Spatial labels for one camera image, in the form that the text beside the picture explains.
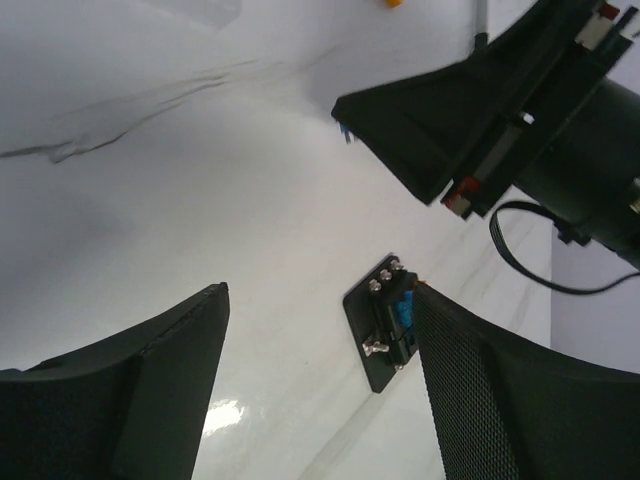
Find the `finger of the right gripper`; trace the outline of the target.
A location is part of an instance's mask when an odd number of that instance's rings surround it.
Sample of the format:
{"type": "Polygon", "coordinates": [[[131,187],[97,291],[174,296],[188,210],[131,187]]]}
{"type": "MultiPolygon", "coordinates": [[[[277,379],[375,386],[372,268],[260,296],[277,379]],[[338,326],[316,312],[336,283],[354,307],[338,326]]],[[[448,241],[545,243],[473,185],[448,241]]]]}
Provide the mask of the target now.
{"type": "Polygon", "coordinates": [[[565,4],[538,1],[467,59],[331,114],[422,203],[494,205],[565,129],[565,4]]]}

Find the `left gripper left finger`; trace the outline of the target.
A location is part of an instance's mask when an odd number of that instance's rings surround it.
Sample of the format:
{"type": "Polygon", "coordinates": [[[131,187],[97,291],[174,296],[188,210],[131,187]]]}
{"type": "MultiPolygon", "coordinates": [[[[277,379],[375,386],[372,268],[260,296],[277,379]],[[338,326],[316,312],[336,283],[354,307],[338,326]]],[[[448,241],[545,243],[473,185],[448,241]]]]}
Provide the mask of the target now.
{"type": "Polygon", "coordinates": [[[188,479],[230,316],[226,284],[1,374],[5,479],[188,479]]]}

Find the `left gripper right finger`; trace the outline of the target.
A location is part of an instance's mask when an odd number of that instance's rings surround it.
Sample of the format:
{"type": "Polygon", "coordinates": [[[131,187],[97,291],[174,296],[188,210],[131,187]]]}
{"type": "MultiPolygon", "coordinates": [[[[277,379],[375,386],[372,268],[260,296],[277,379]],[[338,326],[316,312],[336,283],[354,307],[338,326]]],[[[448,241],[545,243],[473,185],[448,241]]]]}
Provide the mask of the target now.
{"type": "Polygon", "coordinates": [[[637,374],[540,346],[424,283],[413,316],[446,478],[638,478],[637,374]]]}

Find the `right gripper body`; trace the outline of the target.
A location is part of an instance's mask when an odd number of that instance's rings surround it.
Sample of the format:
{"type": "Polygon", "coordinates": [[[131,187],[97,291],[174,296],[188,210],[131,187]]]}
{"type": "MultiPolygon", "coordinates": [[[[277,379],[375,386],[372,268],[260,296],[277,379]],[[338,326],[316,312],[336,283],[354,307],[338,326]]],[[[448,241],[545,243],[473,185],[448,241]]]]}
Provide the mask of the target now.
{"type": "Polygon", "coordinates": [[[639,95],[610,78],[638,40],[635,4],[535,2],[468,60],[489,78],[444,205],[483,216],[517,186],[571,220],[606,206],[639,172],[639,95]]]}

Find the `blue fuse table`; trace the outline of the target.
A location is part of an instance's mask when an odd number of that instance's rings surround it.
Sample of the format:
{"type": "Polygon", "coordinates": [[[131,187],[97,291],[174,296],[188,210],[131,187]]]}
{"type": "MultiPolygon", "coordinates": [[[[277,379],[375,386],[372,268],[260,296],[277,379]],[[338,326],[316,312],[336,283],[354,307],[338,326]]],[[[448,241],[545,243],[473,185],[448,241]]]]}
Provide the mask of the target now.
{"type": "Polygon", "coordinates": [[[340,128],[340,132],[341,132],[342,136],[345,139],[345,142],[347,144],[351,144],[352,143],[352,136],[351,136],[351,132],[348,129],[348,127],[345,126],[344,124],[340,123],[339,124],[339,128],[340,128]]]}

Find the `black fuse box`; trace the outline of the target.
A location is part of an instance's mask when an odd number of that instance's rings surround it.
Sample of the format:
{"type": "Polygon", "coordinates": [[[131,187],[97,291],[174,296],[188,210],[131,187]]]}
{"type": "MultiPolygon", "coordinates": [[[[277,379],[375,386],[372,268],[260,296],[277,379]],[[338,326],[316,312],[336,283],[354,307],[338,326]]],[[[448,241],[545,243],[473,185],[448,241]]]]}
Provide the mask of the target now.
{"type": "Polygon", "coordinates": [[[413,294],[418,276],[394,254],[384,257],[343,298],[343,308],[373,392],[381,393],[417,351],[413,294]]]}

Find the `clear plastic fuse box cover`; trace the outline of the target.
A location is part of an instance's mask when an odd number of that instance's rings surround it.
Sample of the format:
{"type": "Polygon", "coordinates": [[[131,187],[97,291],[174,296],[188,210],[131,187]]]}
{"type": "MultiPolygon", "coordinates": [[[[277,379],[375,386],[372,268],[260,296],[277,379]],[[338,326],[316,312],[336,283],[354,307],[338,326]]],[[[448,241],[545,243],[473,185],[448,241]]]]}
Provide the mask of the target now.
{"type": "Polygon", "coordinates": [[[149,4],[216,29],[223,29],[237,20],[243,7],[242,0],[155,0],[149,4]]]}

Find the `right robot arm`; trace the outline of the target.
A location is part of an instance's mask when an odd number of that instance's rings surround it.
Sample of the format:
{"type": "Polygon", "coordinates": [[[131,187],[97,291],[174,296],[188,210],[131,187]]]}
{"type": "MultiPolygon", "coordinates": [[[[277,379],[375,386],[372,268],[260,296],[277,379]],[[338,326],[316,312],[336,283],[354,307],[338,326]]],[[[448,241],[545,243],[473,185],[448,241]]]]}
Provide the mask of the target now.
{"type": "Polygon", "coordinates": [[[421,202],[486,215],[516,187],[564,241],[639,262],[639,97],[608,74],[636,8],[538,1],[440,70],[340,97],[332,115],[421,202]]]}

